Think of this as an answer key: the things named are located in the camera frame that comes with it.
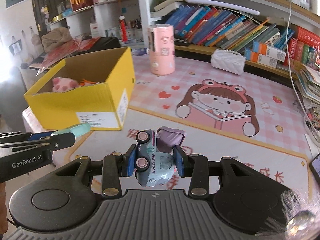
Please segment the pink humidifier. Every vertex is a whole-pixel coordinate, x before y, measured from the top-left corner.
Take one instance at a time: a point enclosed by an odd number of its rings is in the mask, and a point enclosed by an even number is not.
[[[175,70],[173,26],[157,24],[148,27],[151,72],[168,75]]]

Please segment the pink book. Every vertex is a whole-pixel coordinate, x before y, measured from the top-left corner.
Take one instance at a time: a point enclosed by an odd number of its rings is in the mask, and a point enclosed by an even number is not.
[[[201,107],[189,103],[191,113],[185,119],[204,126],[210,126],[218,130],[243,135],[243,125],[251,122],[251,115],[238,115],[225,118],[218,118],[214,114],[202,109]]]

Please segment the frog headband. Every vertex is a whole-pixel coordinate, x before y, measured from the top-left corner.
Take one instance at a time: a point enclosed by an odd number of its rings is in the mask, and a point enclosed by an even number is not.
[[[206,88],[210,88],[210,87],[217,87],[217,88],[225,88],[225,89],[229,89],[233,92],[236,92],[244,101],[244,103],[247,103],[248,100],[245,97],[245,93],[246,90],[242,87],[242,86],[238,86],[238,85],[233,85],[231,87],[225,85],[225,84],[218,84],[217,82],[215,82],[212,79],[205,79],[202,81],[202,87],[200,87],[198,89],[198,92],[201,92],[202,90],[206,89]]]

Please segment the white purse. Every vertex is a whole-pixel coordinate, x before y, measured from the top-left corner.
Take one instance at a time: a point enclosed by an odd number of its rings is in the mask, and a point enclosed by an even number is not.
[[[234,74],[241,75],[245,64],[245,57],[231,50],[217,49],[211,56],[211,65]]]

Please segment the pink checkered tablecloth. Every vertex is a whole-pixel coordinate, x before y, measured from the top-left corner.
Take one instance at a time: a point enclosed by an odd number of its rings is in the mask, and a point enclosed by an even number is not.
[[[236,75],[192,59],[176,57],[176,71],[167,76],[150,72],[148,56],[134,56],[133,62],[136,85],[131,106],[295,152],[310,152],[303,115],[292,89],[250,73]]]

